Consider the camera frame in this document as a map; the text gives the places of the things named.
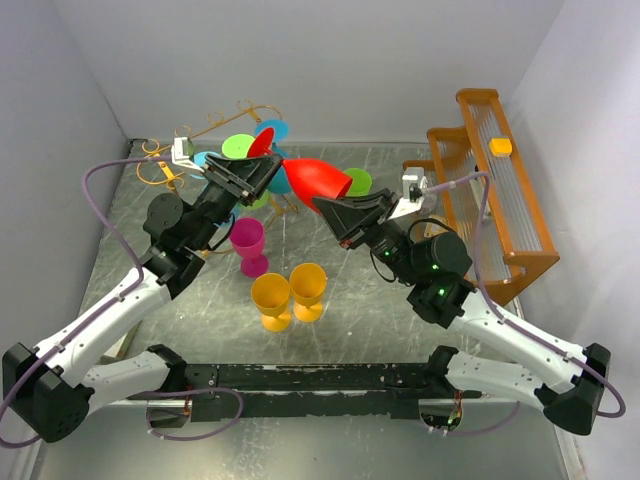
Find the dark blue wine glass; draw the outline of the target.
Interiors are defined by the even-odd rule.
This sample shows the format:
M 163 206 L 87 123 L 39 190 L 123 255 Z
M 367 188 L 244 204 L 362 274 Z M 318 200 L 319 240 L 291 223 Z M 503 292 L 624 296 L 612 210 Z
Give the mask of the dark blue wine glass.
M 268 119 L 258 123 L 255 127 L 254 134 L 259 135 L 265 129 L 272 128 L 274 130 L 274 137 L 271 150 L 283 158 L 287 158 L 288 154 L 278 147 L 277 143 L 284 140 L 289 133 L 289 125 L 281 119 Z M 269 183 L 268 190 L 273 194 L 284 195 L 292 191 L 289 184 L 289 180 L 286 176 L 286 172 L 281 167 L 276 175 Z

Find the green wine glass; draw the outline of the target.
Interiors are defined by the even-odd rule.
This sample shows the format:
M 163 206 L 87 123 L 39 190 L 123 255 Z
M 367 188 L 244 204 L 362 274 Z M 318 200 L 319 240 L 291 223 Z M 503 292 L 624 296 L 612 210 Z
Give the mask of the green wine glass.
M 351 186 L 347 191 L 348 197 L 366 196 L 370 193 L 373 179 L 371 175 L 362 168 L 348 168 L 344 173 L 352 179 Z
M 234 134 L 228 137 L 222 143 L 222 154 L 226 158 L 232 160 L 244 159 L 247 157 L 249 147 L 253 144 L 253 141 L 254 137 L 252 135 L 245 133 Z M 260 198 L 257 199 L 253 204 L 251 204 L 250 206 L 242 205 L 242 208 L 244 210 L 257 210 L 267 204 L 269 197 L 269 192 L 265 190 Z

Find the red wine glass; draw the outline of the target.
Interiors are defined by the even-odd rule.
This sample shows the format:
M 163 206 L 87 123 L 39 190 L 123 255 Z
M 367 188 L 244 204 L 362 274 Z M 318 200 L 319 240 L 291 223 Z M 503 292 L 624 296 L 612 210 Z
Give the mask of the red wine glass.
M 271 145 L 275 139 L 273 127 L 267 127 L 251 143 L 244 162 L 253 162 L 262 168 L 268 184 L 283 170 L 291 190 L 309 208 L 319 212 L 325 204 L 345 200 L 353 179 L 330 163 L 317 158 L 284 158 L 276 154 Z

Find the light blue wine glass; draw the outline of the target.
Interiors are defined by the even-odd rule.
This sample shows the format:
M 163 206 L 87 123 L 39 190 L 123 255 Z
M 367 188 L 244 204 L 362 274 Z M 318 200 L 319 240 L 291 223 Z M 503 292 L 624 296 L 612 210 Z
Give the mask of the light blue wine glass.
M 206 165 L 206 159 L 207 159 L 208 156 L 215 157 L 216 159 L 224 159 L 224 157 L 221 154 L 217 153 L 217 152 L 214 152 L 214 151 L 202 151 L 202 152 L 199 152 L 199 153 L 195 154 L 194 163 L 196 165 L 198 165 L 199 167 L 204 168 L 205 165 Z M 204 177 L 201 174 L 190 174 L 190 175 L 191 175 L 192 178 L 195 178 L 197 180 L 204 180 Z M 233 209 L 231 210 L 231 214 L 233 214 L 235 216 L 236 220 L 237 220 L 237 218 L 239 217 L 239 213 L 240 213 L 239 207 L 236 204 L 236 205 L 234 205 Z M 229 216 L 229 219 L 227 221 L 222 222 L 222 223 L 216 223 L 216 225 L 225 227 L 225 226 L 229 226 L 231 223 L 232 223 L 231 222 L 231 216 Z

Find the magenta wine glass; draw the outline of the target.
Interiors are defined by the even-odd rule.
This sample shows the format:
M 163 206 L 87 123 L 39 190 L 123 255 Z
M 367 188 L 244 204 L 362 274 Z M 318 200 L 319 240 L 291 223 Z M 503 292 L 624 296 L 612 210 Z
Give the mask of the magenta wine glass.
M 264 255 L 265 230 L 263 224 L 250 217 L 235 222 L 229 237 L 232 248 L 241 257 L 241 271 L 249 278 L 257 278 L 269 269 Z

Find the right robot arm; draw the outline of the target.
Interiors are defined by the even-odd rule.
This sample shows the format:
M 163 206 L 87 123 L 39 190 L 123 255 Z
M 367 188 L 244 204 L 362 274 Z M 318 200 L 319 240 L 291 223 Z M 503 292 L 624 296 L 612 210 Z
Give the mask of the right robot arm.
M 509 359 L 481 360 L 439 347 L 436 365 L 424 374 L 426 390 L 439 398 L 453 390 L 510 398 L 540 410 L 565 431 L 590 434 L 610 351 L 598 343 L 581 346 L 557 338 L 485 298 L 465 278 L 472 260 L 464 241 L 453 231 L 412 240 L 391 218 L 397 204 L 387 189 L 364 197 L 312 199 L 343 248 L 367 246 L 396 281 L 410 287 L 407 300 L 422 320 L 467 334 Z

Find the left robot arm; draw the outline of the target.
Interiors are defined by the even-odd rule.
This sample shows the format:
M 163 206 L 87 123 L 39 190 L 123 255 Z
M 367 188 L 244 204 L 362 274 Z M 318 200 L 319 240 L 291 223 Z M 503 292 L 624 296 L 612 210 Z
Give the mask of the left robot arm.
M 175 300 L 205 265 L 201 251 L 237 204 L 250 205 L 267 189 L 283 159 L 210 157 L 206 186 L 188 203 L 157 195 L 143 224 L 150 245 L 119 284 L 65 328 L 29 348 L 17 343 L 3 355 L 3 412 L 13 411 L 39 440 L 57 442 L 90 414 L 136 395 L 173 399 L 190 395 L 186 361 L 155 345 L 131 360 L 108 365 L 100 357 L 131 327 Z

